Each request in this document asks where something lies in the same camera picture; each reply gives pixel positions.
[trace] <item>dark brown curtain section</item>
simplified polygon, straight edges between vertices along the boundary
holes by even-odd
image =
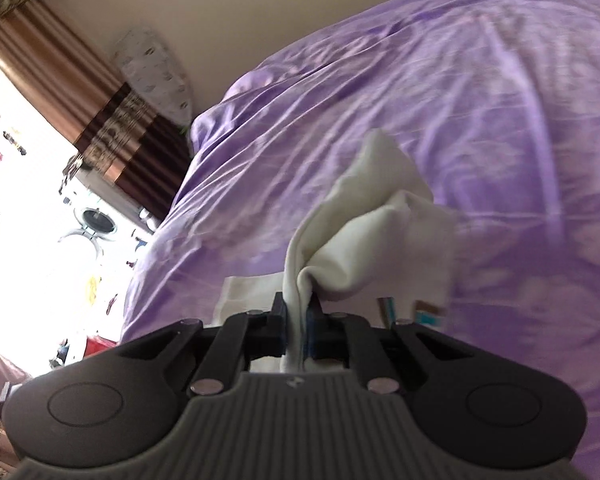
[[[167,215],[190,163],[186,138],[44,0],[0,17],[0,69],[91,167]]]

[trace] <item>screw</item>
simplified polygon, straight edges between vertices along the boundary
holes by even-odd
[[[197,395],[215,395],[224,390],[224,384],[218,379],[199,379],[190,388]]]
[[[400,389],[400,383],[389,377],[376,377],[366,384],[366,389],[375,394],[392,394]]]

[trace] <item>curtain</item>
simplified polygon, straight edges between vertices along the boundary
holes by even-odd
[[[0,15],[0,69],[89,166],[167,215],[190,163],[185,136],[44,0]]]

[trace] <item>mattress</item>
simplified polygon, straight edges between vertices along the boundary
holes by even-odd
[[[123,340],[282,270],[373,128],[458,216],[448,332],[576,388],[600,479],[600,0],[392,0],[266,59],[194,122]]]

